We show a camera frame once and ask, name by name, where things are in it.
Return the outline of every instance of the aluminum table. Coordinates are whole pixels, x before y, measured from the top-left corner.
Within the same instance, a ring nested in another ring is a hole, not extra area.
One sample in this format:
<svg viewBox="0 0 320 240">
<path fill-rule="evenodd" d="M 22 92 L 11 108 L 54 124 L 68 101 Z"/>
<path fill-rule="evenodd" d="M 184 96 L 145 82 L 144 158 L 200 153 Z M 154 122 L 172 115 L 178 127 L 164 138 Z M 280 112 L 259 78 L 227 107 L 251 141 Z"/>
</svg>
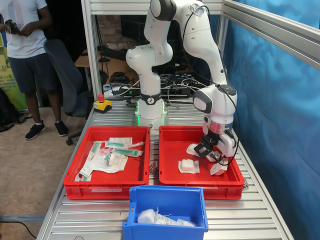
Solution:
<svg viewBox="0 0 320 240">
<path fill-rule="evenodd" d="M 196 110 L 192 104 L 174 105 L 176 107 L 169 106 L 167 109 L 170 125 L 200 126 L 203 124 L 204 114 Z M 113 101 L 112 110 L 106 114 L 92 111 L 67 170 L 88 127 L 131 126 L 134 112 L 135 109 L 127 107 L 125 101 Z M 154 172 L 159 159 L 159 133 L 151 131 L 150 139 L 150 171 Z M 240 200 L 205 201 L 209 231 L 204 234 L 204 240 L 293 240 L 286 223 L 241 144 L 235 160 L 247 181 L 248 188 L 243 190 Z M 69 200 L 66 197 L 63 178 L 37 240 L 122 240 L 122 222 L 127 220 L 129 201 Z M 158 176 L 151 174 L 149 184 L 157 185 L 158 183 Z"/>
</svg>

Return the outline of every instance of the person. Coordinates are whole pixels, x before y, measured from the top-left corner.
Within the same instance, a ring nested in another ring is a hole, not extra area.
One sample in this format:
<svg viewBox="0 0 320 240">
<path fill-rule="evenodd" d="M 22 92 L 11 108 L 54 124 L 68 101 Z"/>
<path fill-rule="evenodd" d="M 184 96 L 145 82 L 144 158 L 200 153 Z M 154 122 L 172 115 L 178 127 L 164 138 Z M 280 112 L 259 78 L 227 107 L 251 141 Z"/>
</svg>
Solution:
<svg viewBox="0 0 320 240">
<path fill-rule="evenodd" d="M 25 139 L 32 140 L 46 129 L 39 113 L 36 80 L 48 95 L 58 134 L 66 136 L 69 130 L 61 121 L 54 68 L 44 49 L 47 39 L 43 29 L 53 23 L 46 0 L 1 0 L 0 14 L 4 23 L 12 20 L 12 24 L 16 24 L 13 29 L 10 24 L 0 24 L 0 31 L 6 31 L 10 67 L 35 122 Z"/>
</svg>

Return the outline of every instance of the blue crate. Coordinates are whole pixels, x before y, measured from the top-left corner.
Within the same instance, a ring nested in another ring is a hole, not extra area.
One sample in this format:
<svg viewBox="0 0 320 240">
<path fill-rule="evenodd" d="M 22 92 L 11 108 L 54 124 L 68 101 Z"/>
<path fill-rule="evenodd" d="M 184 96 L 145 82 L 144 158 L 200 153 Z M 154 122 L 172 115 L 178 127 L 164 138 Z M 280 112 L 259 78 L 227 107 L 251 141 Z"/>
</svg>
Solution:
<svg viewBox="0 0 320 240">
<path fill-rule="evenodd" d="M 123 240 L 203 240 L 208 232 L 204 192 L 198 187 L 135 186 L 130 191 L 130 208 L 127 222 L 122 224 Z M 140 213 L 153 209 L 172 220 L 182 219 L 196 227 L 141 224 Z"/>
</svg>

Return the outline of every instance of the black sneaker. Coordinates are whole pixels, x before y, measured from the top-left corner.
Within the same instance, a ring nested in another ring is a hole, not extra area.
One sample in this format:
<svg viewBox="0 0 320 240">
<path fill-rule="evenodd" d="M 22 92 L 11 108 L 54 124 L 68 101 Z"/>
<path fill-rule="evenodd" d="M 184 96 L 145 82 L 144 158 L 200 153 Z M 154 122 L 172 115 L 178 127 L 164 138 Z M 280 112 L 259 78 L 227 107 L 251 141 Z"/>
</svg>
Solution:
<svg viewBox="0 0 320 240">
<path fill-rule="evenodd" d="M 25 140 L 32 140 L 34 139 L 39 133 L 41 133 L 43 130 L 46 129 L 45 125 L 44 125 L 44 121 L 42 120 L 42 125 L 33 125 L 32 128 L 30 128 L 30 132 L 28 132 L 25 135 Z"/>
<path fill-rule="evenodd" d="M 59 123 L 55 123 L 54 125 L 55 125 L 56 129 L 58 130 L 58 134 L 60 137 L 68 135 L 69 130 L 63 121 L 59 121 Z"/>
</svg>

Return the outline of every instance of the dark shorts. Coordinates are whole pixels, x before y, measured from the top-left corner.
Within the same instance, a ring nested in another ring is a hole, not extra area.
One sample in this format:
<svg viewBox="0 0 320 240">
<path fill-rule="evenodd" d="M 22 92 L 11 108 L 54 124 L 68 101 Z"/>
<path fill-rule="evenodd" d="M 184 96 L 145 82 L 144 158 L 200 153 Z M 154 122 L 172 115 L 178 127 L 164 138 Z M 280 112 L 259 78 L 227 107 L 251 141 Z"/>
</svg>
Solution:
<svg viewBox="0 0 320 240">
<path fill-rule="evenodd" d="M 9 57 L 10 66 L 20 92 L 36 89 L 36 83 L 45 90 L 57 89 L 55 70 L 46 53 L 28 58 Z"/>
</svg>

